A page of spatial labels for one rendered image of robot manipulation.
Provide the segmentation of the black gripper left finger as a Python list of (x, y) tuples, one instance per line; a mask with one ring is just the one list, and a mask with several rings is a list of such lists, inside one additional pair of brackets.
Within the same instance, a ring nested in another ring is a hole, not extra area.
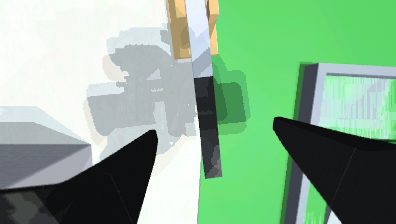
[(157, 146), (149, 130), (65, 182), (0, 189), (0, 224), (137, 224)]

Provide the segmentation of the green flat mat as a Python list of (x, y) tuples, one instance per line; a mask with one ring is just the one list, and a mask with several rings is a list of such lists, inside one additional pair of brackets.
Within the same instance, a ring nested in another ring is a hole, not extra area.
[(218, 0), (211, 56), (222, 177), (198, 224), (284, 224), (293, 158), (273, 130), (298, 121), (305, 66), (396, 67), (396, 0)]

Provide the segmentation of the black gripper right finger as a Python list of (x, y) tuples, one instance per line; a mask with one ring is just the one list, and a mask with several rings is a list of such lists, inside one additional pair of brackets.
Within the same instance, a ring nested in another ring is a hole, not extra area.
[(396, 144), (285, 117), (273, 130), (342, 224), (396, 224)]

